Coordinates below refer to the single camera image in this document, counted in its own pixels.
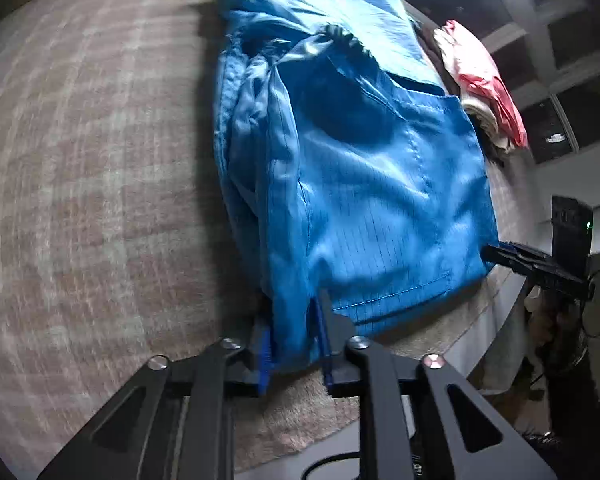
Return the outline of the blue striped work jacket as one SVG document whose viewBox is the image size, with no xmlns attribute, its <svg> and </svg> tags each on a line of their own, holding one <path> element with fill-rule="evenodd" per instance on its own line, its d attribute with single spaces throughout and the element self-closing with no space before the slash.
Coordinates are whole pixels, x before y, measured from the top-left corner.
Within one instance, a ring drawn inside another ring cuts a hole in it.
<svg viewBox="0 0 600 480">
<path fill-rule="evenodd" d="M 320 292 L 373 335 L 482 281 L 486 163 L 403 0 L 223 6 L 215 160 L 273 367 L 315 360 Z"/>
</svg>

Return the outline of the beige folded garment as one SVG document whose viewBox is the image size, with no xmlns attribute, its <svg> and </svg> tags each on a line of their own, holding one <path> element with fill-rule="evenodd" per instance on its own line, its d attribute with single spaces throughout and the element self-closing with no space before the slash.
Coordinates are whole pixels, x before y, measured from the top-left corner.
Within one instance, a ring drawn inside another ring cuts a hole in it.
<svg viewBox="0 0 600 480">
<path fill-rule="evenodd" d="M 468 117 L 478 122 L 480 129 L 496 148 L 504 153 L 513 151 L 514 144 L 498 126 L 498 120 L 486 99 L 463 92 L 460 95 L 460 104 Z"/>
</svg>

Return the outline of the plaid bed sheet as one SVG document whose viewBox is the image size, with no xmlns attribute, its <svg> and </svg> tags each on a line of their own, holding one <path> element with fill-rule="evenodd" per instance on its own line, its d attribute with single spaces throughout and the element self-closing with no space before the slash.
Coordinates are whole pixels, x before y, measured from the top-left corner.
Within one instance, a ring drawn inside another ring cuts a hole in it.
<svg viewBox="0 0 600 480">
<path fill-rule="evenodd" d="M 33 0 L 0 23 L 0 456 L 34 478 L 156 353 L 257 304 L 213 154 L 220 0 Z"/>
</svg>

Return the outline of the pink folded garment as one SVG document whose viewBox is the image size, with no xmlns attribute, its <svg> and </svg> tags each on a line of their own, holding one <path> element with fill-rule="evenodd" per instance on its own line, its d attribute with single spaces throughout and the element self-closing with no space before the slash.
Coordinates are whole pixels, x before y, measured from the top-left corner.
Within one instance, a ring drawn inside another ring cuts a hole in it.
<svg viewBox="0 0 600 480">
<path fill-rule="evenodd" d="M 434 39 L 458 84 L 473 96 L 481 96 L 489 102 L 498 126 L 514 144 L 513 151 L 528 148 L 528 134 L 521 114 L 483 43 L 455 20 L 436 28 Z"/>
</svg>

